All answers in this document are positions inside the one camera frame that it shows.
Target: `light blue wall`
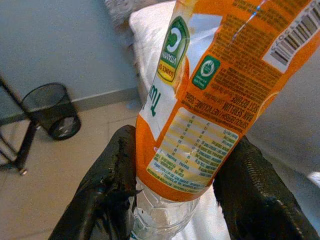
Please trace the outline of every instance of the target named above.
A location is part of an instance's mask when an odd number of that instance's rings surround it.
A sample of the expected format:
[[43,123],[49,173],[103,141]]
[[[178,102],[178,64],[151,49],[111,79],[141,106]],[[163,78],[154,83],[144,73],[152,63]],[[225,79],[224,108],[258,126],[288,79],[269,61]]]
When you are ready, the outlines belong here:
[[[50,82],[73,100],[134,88],[123,52],[103,0],[0,1],[0,73],[20,96]],[[0,91],[0,118],[16,111]]]

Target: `plastic bottle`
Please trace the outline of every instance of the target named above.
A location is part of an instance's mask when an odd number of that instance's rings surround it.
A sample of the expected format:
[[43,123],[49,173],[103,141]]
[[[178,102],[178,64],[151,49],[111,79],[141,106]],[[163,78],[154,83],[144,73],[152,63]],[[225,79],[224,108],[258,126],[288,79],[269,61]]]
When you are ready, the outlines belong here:
[[170,240],[190,221],[199,198],[176,202],[156,194],[136,178],[137,206],[131,240]]

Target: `orange label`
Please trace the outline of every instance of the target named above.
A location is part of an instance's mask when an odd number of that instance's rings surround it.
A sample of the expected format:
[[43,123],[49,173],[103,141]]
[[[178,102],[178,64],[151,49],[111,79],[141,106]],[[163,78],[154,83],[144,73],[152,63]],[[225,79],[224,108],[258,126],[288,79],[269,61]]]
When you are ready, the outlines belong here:
[[180,0],[171,26],[177,18],[188,29],[172,32],[189,33],[187,48],[176,68],[159,61],[174,84],[156,75],[138,116],[137,175],[164,198],[190,201],[319,46],[320,0]]

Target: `tiled floor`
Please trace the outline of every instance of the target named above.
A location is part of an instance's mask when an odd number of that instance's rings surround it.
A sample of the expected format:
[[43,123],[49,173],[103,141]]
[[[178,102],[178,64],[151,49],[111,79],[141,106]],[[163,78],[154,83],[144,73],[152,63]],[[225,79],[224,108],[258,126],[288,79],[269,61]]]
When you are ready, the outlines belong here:
[[[135,125],[140,104],[120,102],[79,113],[82,127],[72,138],[52,141],[41,129],[27,159],[28,173],[0,172],[0,239],[48,239],[78,184],[120,127]],[[28,122],[2,129],[18,148]]]

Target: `plastic packaging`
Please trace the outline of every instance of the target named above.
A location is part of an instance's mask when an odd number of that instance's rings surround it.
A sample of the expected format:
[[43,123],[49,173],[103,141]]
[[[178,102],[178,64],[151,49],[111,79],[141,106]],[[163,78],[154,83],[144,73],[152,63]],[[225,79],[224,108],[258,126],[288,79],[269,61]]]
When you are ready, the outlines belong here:
[[131,239],[170,240],[188,224],[199,202],[199,198],[187,202],[165,199],[139,178],[136,189],[142,192],[137,195]]
[[[186,202],[210,187],[238,141],[320,45],[319,13],[319,0],[176,2],[136,125],[137,176],[144,192],[154,193],[138,199],[135,215],[168,224],[138,237],[170,228],[175,210],[148,210],[153,196]],[[190,219],[192,212],[180,214]]]

